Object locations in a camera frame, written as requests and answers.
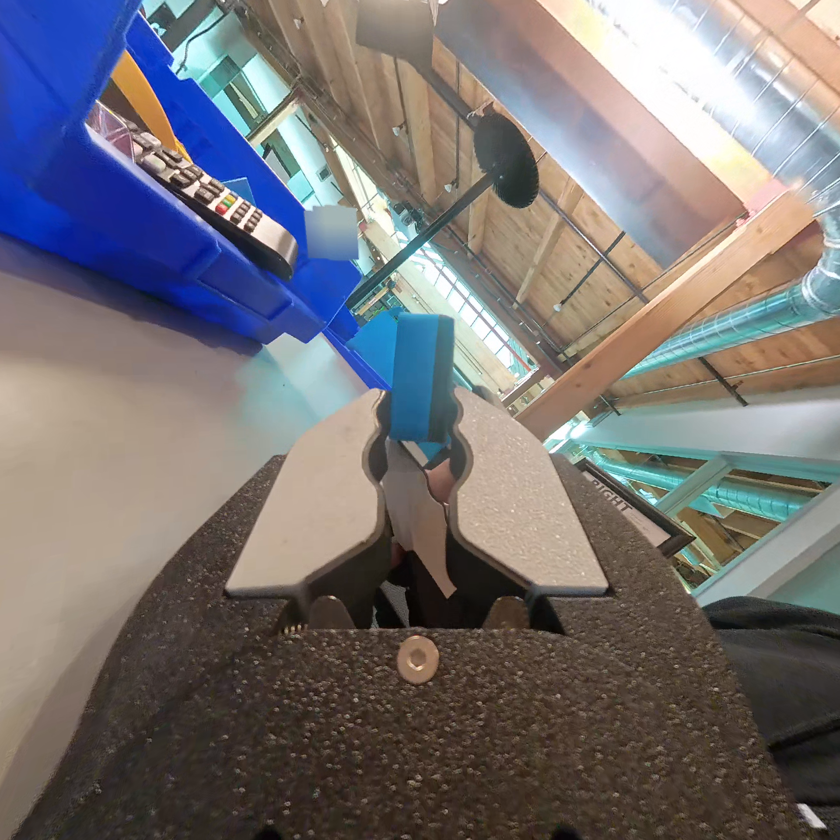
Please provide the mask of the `row of windows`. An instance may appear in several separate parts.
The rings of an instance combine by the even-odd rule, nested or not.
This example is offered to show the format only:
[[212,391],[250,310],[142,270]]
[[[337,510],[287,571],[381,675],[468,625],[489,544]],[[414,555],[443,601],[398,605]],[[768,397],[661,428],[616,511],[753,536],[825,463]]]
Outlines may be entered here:
[[466,283],[445,264],[437,251],[426,246],[410,258],[410,261],[516,380],[537,369],[536,362],[529,357],[527,351],[510,336]]

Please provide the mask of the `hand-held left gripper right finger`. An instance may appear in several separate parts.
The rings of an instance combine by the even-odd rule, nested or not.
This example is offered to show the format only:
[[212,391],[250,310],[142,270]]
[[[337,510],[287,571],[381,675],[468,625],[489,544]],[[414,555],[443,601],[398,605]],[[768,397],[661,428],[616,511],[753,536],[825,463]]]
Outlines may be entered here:
[[505,409],[462,387],[449,497],[453,581],[475,599],[602,596],[609,583],[549,452]]

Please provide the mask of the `black hanging box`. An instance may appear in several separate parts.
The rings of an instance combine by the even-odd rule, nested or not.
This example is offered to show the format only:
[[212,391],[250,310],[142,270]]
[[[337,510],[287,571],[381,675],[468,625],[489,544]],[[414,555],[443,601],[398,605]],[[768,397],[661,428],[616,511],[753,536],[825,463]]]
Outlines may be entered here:
[[357,45],[429,67],[434,49],[434,16],[424,1],[359,1],[355,25]]

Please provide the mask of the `black pole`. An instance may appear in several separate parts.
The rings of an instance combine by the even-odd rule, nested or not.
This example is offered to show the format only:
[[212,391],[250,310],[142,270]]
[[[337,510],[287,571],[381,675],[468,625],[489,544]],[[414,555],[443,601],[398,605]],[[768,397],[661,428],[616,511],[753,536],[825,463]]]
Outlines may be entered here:
[[477,198],[490,189],[497,176],[497,169],[494,167],[488,173],[472,185],[458,200],[448,209],[435,218],[425,229],[411,239],[399,252],[391,257],[382,268],[374,274],[367,276],[348,297],[345,302],[346,308],[353,310],[357,307],[377,286],[387,281],[400,267],[402,267],[415,253],[428,244],[438,233],[448,226],[455,218],[466,210]]

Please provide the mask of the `yellow curved object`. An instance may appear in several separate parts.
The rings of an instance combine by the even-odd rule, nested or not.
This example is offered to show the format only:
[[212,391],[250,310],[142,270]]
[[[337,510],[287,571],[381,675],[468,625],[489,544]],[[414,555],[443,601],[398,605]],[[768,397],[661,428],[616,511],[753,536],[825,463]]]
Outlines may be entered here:
[[128,50],[124,50],[111,74],[111,81],[127,100],[138,119],[167,148],[181,154],[188,163],[192,158],[175,136],[170,121],[146,79]]

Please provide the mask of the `grey card payment terminal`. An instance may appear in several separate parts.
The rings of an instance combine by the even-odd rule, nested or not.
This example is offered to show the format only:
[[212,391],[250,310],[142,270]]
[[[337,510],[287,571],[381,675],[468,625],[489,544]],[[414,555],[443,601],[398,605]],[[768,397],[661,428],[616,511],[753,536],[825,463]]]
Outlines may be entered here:
[[290,282],[298,262],[298,242],[247,197],[189,163],[152,133],[126,122],[134,162],[178,200],[210,224],[261,269]]

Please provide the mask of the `long wooden ceiling beam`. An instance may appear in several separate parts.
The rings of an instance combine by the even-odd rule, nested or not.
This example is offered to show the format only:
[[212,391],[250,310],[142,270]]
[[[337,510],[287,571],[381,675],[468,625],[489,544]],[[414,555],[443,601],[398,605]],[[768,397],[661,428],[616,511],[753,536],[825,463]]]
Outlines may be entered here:
[[690,326],[692,317],[764,257],[812,222],[819,223],[819,214],[835,203],[838,183],[817,194],[813,205],[803,204],[792,192],[781,192],[564,373],[520,412],[518,423],[538,440],[548,438],[657,347]]

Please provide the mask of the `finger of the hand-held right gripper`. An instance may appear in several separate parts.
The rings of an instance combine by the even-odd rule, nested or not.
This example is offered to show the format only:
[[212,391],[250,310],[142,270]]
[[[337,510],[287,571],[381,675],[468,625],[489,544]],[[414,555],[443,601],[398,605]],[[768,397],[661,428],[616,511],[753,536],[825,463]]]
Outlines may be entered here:
[[387,438],[385,455],[382,488],[393,537],[405,551],[415,553],[447,600],[456,587],[447,569],[445,508],[432,496],[423,468],[402,443]]

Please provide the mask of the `black round fan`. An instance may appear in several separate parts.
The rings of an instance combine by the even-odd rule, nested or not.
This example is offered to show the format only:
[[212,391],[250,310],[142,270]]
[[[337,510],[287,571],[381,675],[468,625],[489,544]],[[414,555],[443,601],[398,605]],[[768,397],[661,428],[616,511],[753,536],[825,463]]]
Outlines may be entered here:
[[476,161],[491,175],[491,188],[509,207],[524,209],[536,200],[539,168],[529,142],[517,125],[503,114],[486,111],[473,128]]

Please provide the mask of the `large blue plastic bin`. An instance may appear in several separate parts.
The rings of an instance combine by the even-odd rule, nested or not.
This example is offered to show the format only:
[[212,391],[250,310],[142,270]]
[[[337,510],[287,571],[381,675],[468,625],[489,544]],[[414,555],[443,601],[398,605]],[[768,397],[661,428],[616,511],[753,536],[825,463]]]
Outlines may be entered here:
[[201,320],[302,342],[343,309],[339,267],[258,268],[92,132],[140,2],[2,2],[2,232]]

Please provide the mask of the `silver spiral air duct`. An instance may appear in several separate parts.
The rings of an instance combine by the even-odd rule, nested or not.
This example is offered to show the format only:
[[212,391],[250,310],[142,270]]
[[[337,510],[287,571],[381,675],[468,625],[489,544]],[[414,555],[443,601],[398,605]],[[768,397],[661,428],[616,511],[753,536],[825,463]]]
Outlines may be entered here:
[[839,315],[839,205],[817,218],[823,251],[801,279],[769,295],[682,329],[623,376],[624,380],[787,333]]
[[[633,452],[609,455],[597,448],[579,445],[570,446],[568,455],[578,460],[587,458],[622,482],[633,482],[665,492],[676,490],[708,465],[706,460],[695,458],[667,458]],[[820,480],[774,476],[735,467],[723,471],[724,461],[719,456],[710,461],[718,468],[716,478],[690,503],[692,508],[719,518],[728,515],[723,511],[727,509],[783,522],[830,487]]]

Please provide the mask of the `blue whiteboard eraser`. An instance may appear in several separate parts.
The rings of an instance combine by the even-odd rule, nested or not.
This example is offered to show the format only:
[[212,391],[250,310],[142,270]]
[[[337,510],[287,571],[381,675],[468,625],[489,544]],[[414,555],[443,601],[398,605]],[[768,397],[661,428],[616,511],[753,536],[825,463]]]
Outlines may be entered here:
[[390,436],[444,445],[455,421],[455,321],[404,313],[396,323],[390,397]]

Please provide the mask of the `large silver air duct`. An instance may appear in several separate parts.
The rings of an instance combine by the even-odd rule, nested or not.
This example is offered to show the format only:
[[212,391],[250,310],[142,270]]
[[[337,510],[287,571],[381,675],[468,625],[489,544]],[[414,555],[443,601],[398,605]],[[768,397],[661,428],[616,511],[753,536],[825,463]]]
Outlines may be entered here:
[[735,2],[589,2],[817,216],[838,214],[838,93]]

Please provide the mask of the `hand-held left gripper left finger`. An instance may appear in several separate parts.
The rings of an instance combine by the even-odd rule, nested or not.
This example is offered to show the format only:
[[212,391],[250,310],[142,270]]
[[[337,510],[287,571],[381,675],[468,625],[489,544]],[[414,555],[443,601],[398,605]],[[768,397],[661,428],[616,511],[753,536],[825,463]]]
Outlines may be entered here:
[[372,599],[391,567],[381,414],[371,389],[309,429],[285,457],[226,582],[238,598]]

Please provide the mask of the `clear plastic piece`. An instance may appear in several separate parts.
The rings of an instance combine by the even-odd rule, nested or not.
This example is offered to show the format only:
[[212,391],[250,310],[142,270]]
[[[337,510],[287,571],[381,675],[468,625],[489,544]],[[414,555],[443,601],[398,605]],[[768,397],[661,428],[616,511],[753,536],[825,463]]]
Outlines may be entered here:
[[144,149],[135,139],[139,128],[131,121],[118,115],[101,101],[96,100],[86,118],[90,131],[110,143],[117,151],[134,163],[139,163]]

